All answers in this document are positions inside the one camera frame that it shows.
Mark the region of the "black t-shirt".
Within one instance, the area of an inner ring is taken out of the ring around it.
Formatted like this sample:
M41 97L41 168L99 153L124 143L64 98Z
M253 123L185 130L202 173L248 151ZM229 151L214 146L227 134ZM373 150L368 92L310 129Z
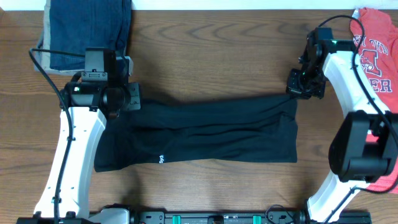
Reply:
M201 159L294 163L296 112L297 101L287 95L186 105L144 100L141 109L107 122L94 168Z

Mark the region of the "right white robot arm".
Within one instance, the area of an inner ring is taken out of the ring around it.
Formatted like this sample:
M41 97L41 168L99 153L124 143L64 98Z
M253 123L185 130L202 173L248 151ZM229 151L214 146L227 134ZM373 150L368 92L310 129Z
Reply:
M334 137L330 171L318 191L295 215L296 223L360 222L344 208L369 185L392 173L397 160L397 114L375 94L361 69L358 48L351 40L308 40L293 69L287 92L301 99L322 98L330 82L344 120Z

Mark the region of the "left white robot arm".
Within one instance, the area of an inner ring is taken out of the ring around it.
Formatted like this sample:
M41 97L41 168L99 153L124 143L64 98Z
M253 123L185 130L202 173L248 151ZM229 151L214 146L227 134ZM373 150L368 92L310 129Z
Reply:
M69 82L62 90L68 106L60 113L60 135L42 196L29 218L21 223L130 223L131 211L110 205L92 215L89 191L96 150L110 111L137 110L137 83Z

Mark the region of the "red soccer t-shirt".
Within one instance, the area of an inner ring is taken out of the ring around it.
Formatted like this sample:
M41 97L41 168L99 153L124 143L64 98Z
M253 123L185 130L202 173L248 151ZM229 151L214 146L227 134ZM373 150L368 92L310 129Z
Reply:
M350 22L355 44L361 44L361 66L374 92L392 113L397 113L397 26L390 15L372 8L357 9Z

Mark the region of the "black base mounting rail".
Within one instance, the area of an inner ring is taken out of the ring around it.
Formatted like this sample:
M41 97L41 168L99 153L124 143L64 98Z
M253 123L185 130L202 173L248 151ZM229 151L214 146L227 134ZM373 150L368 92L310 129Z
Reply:
M168 212L166 210L134 211L119 204L104 207L91 214L92 223L125 224L314 224L304 210L289 210L273 205L261 212Z

